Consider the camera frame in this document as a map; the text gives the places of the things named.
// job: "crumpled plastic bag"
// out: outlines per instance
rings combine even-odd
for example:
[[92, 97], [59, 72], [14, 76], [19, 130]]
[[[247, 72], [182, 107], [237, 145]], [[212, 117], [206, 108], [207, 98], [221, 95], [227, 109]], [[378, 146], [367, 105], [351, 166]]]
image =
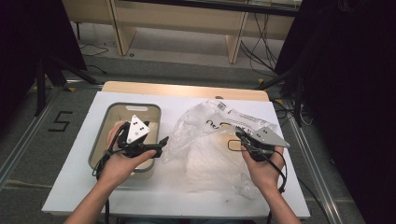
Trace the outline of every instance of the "crumpled plastic bag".
[[[233, 189], [254, 199], [260, 192], [249, 177], [242, 154], [229, 149], [230, 140], [236, 140], [232, 141], [233, 145], [239, 140], [235, 126], [247, 133], [264, 126], [276, 131], [276, 125], [271, 122], [241, 114], [222, 101], [212, 99], [179, 118], [161, 159], [164, 163], [184, 161], [191, 191]], [[240, 143], [233, 149], [240, 149]]]

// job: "right forearm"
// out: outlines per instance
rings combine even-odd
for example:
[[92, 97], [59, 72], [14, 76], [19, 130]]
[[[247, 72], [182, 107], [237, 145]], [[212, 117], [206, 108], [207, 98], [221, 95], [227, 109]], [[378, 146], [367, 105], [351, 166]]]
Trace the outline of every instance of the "right forearm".
[[277, 223], [301, 223], [277, 189], [261, 189]]

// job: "floor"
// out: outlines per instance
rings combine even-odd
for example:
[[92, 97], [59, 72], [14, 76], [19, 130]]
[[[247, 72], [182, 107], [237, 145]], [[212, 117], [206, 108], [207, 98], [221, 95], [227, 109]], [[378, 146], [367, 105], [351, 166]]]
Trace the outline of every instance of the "floor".
[[[77, 26], [73, 22], [71, 25], [75, 31], [75, 34], [77, 34]], [[96, 57], [124, 60], [255, 69], [258, 72], [264, 73], [264, 76], [262, 76], [264, 81], [271, 78], [271, 73], [267, 68], [258, 63], [252, 62], [242, 51], [239, 52], [236, 63], [230, 64], [228, 62], [227, 48], [223, 35], [138, 29], [133, 40], [132, 47], [128, 51], [127, 55], [120, 56], [117, 51], [114, 40], [115, 38], [113, 35], [113, 28], [111, 26], [82, 23], [79, 25], [79, 29], [80, 40], [78, 43], [81, 47], [81, 52], [84, 55], [95, 55]], [[244, 38], [243, 41], [248, 48], [253, 49], [258, 40], [255, 38]], [[277, 56], [281, 51], [283, 41], [269, 40], [268, 42], [271, 51], [275, 56]], [[255, 54], [262, 58], [265, 62], [269, 63], [262, 41], [256, 47]], [[96, 68], [92, 66], [89, 67], [89, 70], [97, 69], [100, 69], [100, 66]], [[270, 98], [278, 98], [280, 88], [281, 86], [274, 86], [271, 90], [269, 90], [268, 94]], [[284, 104], [284, 106], [292, 108], [292, 101], [288, 102], [290, 105]], [[26, 115], [23, 111], [32, 110], [34, 107], [34, 104], [23, 105], [20, 108], [20, 114], [17, 116], [23, 118], [24, 123], [29, 123], [29, 120], [31, 120], [33, 116]], [[323, 193], [322, 191], [328, 191], [330, 198], [326, 198], [326, 196], [325, 198], [319, 199], [324, 203], [327, 211], [333, 211], [337, 213], [339, 212], [340, 214], [332, 216], [340, 217], [342, 220], [340, 222], [340, 220], [337, 221], [331, 219], [331, 223], [364, 223], [359, 210], [354, 204], [353, 199], [351, 199], [350, 195], [348, 194], [347, 188], [345, 187], [340, 175], [336, 170], [336, 166], [329, 162], [330, 155], [327, 153], [325, 145], [320, 140], [321, 137], [318, 133], [318, 130], [316, 130], [315, 122], [313, 125], [307, 125], [310, 121], [311, 120], [309, 117], [305, 117], [303, 128], [296, 129], [293, 128], [293, 125], [295, 125], [293, 123], [293, 119], [290, 119], [289, 117], [279, 119], [279, 123], [282, 125], [282, 132], [285, 135], [285, 138], [293, 138], [295, 139], [293, 141], [296, 142], [295, 145], [300, 145], [300, 147], [294, 148], [294, 150], [298, 150], [298, 153], [295, 153], [294, 158], [291, 158], [293, 165], [295, 166], [297, 176], [303, 179], [316, 195], [321, 195]], [[18, 142], [17, 133], [18, 130], [12, 131], [12, 133], [8, 134], [7, 140], [11, 143], [6, 146], [12, 146], [12, 142]], [[309, 160], [314, 160], [314, 165], [307, 165], [312, 163], [312, 161], [308, 162]], [[42, 194], [43, 197], [49, 193], [50, 184], [44, 187], [47, 187], [47, 189], [37, 192], [37, 194]], [[305, 189], [303, 186], [302, 189], [305, 200], [311, 209], [312, 215], [312, 217], [306, 220], [304, 223], [326, 222], [325, 216], [321, 213], [321, 210], [317, 206], [316, 198], [313, 197], [309, 190]], [[32, 191], [24, 190], [18, 199], [12, 199], [11, 196], [8, 197], [5, 195], [2, 196], [3, 198], [0, 198], [0, 200], [13, 201], [15, 204], [24, 203], [23, 195], [28, 195], [31, 193]], [[335, 203], [336, 210], [334, 211], [331, 208], [329, 209], [327, 202]], [[0, 223], [2, 223], [2, 216], [4, 216], [4, 213], [5, 212], [0, 209]], [[52, 220], [52, 223], [61, 223], [63, 221], [62, 218], [48, 217], [47, 215], [46, 218]]]

